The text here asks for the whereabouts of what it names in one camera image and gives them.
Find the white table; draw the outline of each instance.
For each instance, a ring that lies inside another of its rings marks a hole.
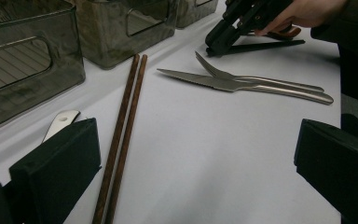
[[[337,210],[294,166],[302,119],[339,127],[336,45],[313,40],[303,29],[298,38],[307,41],[304,45],[208,58],[204,38],[224,10],[220,3],[213,15],[140,53],[148,55],[148,63],[115,223],[338,224]],[[241,42],[264,40],[243,37]],[[157,71],[206,75],[195,50],[235,75],[323,87],[335,102],[216,91]],[[104,71],[85,60],[85,83],[0,128],[0,182],[10,180],[8,167],[41,143],[55,115],[65,109],[81,111],[80,119],[97,119],[104,166],[131,61]],[[91,223],[102,177],[103,169],[65,223]]]

